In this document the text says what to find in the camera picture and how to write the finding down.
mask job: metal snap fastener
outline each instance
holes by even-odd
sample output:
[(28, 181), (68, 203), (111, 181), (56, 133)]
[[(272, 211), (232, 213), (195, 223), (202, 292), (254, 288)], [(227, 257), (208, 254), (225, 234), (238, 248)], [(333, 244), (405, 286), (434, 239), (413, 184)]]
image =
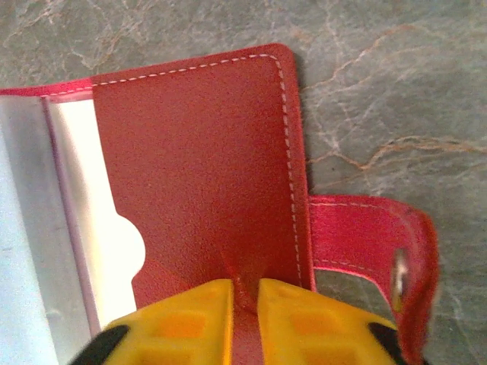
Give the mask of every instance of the metal snap fastener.
[(405, 249), (397, 249), (394, 253), (394, 266), (391, 272), (391, 302), (395, 312), (400, 312), (407, 289), (408, 265)]

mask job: leather cover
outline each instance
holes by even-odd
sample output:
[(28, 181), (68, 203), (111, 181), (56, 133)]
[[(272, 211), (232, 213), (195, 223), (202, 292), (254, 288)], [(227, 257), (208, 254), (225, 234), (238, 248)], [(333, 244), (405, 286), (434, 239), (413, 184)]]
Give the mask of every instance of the leather cover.
[(385, 198), (311, 196), (308, 204), (297, 79), (285, 46), (0, 95), (94, 99), (117, 211), (145, 240), (145, 264), (132, 282), (138, 306), (231, 278), (234, 363), (262, 363), (260, 278), (315, 289), (314, 268), (342, 271), (372, 280), (390, 303), (401, 248), (409, 272), (394, 315), (404, 357), (421, 363), (438, 281), (431, 221)]
[(422, 363), (438, 282), (436, 234), (429, 217), (387, 198), (315, 195), (310, 219), (314, 267), (367, 278), (389, 304), (394, 253), (405, 250), (406, 290), (402, 309), (393, 314), (403, 356), (411, 364)]
[(234, 358), (259, 361), (259, 279), (314, 282), (292, 52), (273, 44), (93, 81), (115, 206), (145, 241), (136, 303), (231, 278)]

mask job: white stitching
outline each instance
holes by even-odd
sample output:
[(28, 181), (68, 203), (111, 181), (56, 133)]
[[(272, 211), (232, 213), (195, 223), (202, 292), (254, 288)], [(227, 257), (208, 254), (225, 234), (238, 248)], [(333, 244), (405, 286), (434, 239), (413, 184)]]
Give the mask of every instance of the white stitching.
[(314, 205), (315, 207), (361, 207), (361, 208), (376, 208), (376, 209), (382, 209), (383, 211), (386, 211), (387, 213), (391, 213), (386, 208), (381, 207), (379, 205), (373, 205), (373, 204), (362, 204), (362, 203), (310, 203), (310, 205)]
[(344, 266), (349, 266), (351, 268), (359, 268), (361, 270), (374, 272), (374, 270), (372, 270), (371, 268), (364, 268), (363, 266), (353, 265), (353, 264), (349, 264), (347, 262), (339, 262), (339, 261), (325, 260), (325, 259), (313, 259), (313, 261), (315, 261), (315, 265), (319, 265), (319, 262), (328, 262), (330, 264), (344, 265)]
[(285, 135), (285, 144), (286, 144), (286, 155), (288, 157), (288, 176), (289, 176), (289, 190), (290, 190), (290, 198), (291, 198), (291, 218), (293, 220), (293, 232), (294, 232), (294, 249), (296, 250), (296, 262), (297, 262), (297, 267), (298, 267), (298, 280), (299, 280), (299, 285), (302, 286), (302, 279), (301, 279), (301, 263), (300, 263), (300, 254), (299, 254), (299, 240), (298, 240), (298, 227), (296, 224), (296, 205), (295, 205), (295, 200), (294, 200), (294, 184), (293, 184), (293, 177), (292, 177), (292, 172), (291, 172), (291, 148), (290, 148), (290, 143), (289, 143), (289, 129), (288, 129), (288, 108), (286, 106), (288, 98), (286, 97), (286, 86), (284, 83), (284, 72), (281, 67), (281, 62), (277, 59), (277, 57), (273, 55), (269, 55), (267, 53), (260, 53), (259, 55), (248, 55), (248, 56), (242, 56), (240, 58), (233, 58), (233, 59), (222, 59), (219, 62), (213, 62), (210, 64), (202, 64), (198, 65), (197, 67), (192, 66), (188, 68), (179, 68), (177, 70), (170, 70), (166, 72), (159, 72), (157, 74), (149, 74), (149, 75), (140, 75), (136, 78), (127, 78), (127, 79), (120, 79), (120, 80), (111, 80), (107, 82), (100, 82), (99, 84), (92, 84), (91, 86), (87, 87), (78, 87), (76, 90), (69, 90), (69, 91), (63, 91), (60, 93), (52, 93), (52, 94), (47, 94), (47, 95), (42, 95), (41, 97), (49, 97), (49, 96), (55, 96), (55, 95), (61, 95), (61, 94), (70, 94), (76, 91), (81, 91), (81, 90), (90, 90), (93, 87), (98, 87), (98, 86), (104, 86), (107, 84), (116, 84), (119, 82), (128, 82), (128, 81), (136, 81), (140, 80), (143, 78), (154, 78), (156, 76), (164, 76), (168, 74), (173, 74), (176, 72), (186, 72), (186, 71), (192, 71), (196, 70), (197, 68), (205, 68), (208, 66), (216, 66), (216, 65), (223, 65), (224, 63), (227, 62), (238, 62), (238, 61), (244, 61), (246, 59), (255, 59), (255, 58), (270, 58), (274, 60), (275, 66), (278, 69), (278, 75), (279, 78), (281, 79), (279, 82), (279, 87), (282, 90), (281, 93), (281, 98), (282, 98), (282, 121), (284, 123), (284, 135)]

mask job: yellow tool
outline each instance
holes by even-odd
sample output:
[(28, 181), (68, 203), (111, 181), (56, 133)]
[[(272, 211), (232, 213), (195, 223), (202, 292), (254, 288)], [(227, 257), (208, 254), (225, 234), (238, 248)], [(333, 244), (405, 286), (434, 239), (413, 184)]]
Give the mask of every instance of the yellow tool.
[[(393, 323), (272, 279), (259, 283), (265, 365), (394, 365)], [(72, 365), (229, 365), (233, 284), (210, 281), (117, 319)]]

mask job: red leather wallet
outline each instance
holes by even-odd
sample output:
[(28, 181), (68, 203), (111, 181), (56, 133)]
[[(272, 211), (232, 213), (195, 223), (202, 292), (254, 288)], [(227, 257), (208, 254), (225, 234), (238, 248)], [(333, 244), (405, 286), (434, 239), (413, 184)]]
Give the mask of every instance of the red leather wallet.
[(260, 278), (315, 290), (314, 269), (372, 280), (421, 362), (438, 281), (434, 229), (385, 198), (308, 196), (292, 52), (270, 44), (3, 94), (92, 97), (116, 210), (145, 241), (132, 286), (145, 306), (216, 278), (235, 284), (234, 363), (261, 363)]

